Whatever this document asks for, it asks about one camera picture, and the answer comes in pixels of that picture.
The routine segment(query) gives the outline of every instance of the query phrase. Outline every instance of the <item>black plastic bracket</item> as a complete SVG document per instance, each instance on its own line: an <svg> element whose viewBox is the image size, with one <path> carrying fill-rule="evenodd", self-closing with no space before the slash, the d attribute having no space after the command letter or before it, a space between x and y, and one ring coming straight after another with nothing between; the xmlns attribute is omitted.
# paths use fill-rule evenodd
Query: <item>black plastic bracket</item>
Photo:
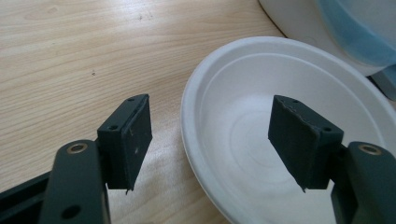
<svg viewBox="0 0 396 224"><path fill-rule="evenodd" d="M363 142L344 147L344 132L303 103L274 96L268 137L300 187L331 179L337 223L396 223L396 160Z"/></svg>
<svg viewBox="0 0 396 224"><path fill-rule="evenodd" d="M0 193L0 223L110 223L106 184L133 189L151 139L149 96L125 100L95 141L64 145L51 172Z"/></svg>

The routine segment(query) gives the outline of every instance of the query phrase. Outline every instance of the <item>white bowl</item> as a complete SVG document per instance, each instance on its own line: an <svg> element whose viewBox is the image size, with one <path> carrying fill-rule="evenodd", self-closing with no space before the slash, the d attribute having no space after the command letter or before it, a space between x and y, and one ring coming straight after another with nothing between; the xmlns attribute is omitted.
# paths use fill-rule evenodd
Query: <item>white bowl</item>
<svg viewBox="0 0 396 224"><path fill-rule="evenodd" d="M294 40L251 37L207 56L183 94L181 127L199 182L233 223L335 223L330 192L301 188L268 140L275 94L396 154L396 114L359 72Z"/></svg>

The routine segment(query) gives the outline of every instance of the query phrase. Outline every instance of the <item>white container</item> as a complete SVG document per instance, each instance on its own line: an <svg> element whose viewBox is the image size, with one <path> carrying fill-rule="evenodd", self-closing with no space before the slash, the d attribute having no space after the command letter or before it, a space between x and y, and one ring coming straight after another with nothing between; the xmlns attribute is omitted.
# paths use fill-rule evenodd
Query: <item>white container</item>
<svg viewBox="0 0 396 224"><path fill-rule="evenodd" d="M275 94L295 98L346 133L396 154L396 114L358 71L279 37L237 40L207 56L183 93L184 146L199 182L233 223L335 223L330 192L301 188L268 140Z"/></svg>
<svg viewBox="0 0 396 224"><path fill-rule="evenodd" d="M389 0L380 0L378 1L371 1L373 4L381 4L382 2L389 2ZM362 61L361 58L355 58L353 53L351 56L351 52L348 50L343 49L346 45L339 44L334 39L332 35L335 35L337 32L334 32L334 27L326 26L326 23L323 22L323 14L322 12L326 12L327 8L323 7L324 3L329 4L332 2L333 5L336 3L340 3L341 1L333 0L333 1L321 1L321 0L260 0L262 7L264 8L265 12L271 17L274 23L279 27L279 29L289 38L296 39L312 46L315 46L320 49L324 49L328 51L330 54L340 58L344 62L350 64L358 71L360 71L365 76L370 76L386 66L388 63L369 63L366 61ZM343 1L343 2L353 2L360 5L360 7L364 8L364 3L367 2L366 0L361 1ZM389 7L388 10L383 11L385 15L395 16L395 8ZM353 17L351 14L348 14L344 18L350 18L349 21L352 21ZM374 13L373 17L381 18L380 13ZM387 33L387 36L392 36L393 32L395 31L395 27L393 25L394 21L388 21L389 18L382 17L382 21L384 21L383 25L381 26L382 29L386 27L389 29L389 32L382 32ZM393 40L390 40L389 43L396 44Z"/></svg>
<svg viewBox="0 0 396 224"><path fill-rule="evenodd" d="M396 64L396 1L316 2L330 36L347 54L373 66Z"/></svg>

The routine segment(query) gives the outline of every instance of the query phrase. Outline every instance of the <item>wooden table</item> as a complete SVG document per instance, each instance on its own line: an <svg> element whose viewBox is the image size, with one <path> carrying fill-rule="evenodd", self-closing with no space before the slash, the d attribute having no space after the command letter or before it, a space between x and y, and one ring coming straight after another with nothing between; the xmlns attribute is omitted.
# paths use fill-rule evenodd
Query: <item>wooden table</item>
<svg viewBox="0 0 396 224"><path fill-rule="evenodd" d="M226 223L187 160L180 101L206 55L254 35L282 35L257 0L0 1L0 191L149 93L154 138L135 190L109 192L113 223Z"/></svg>

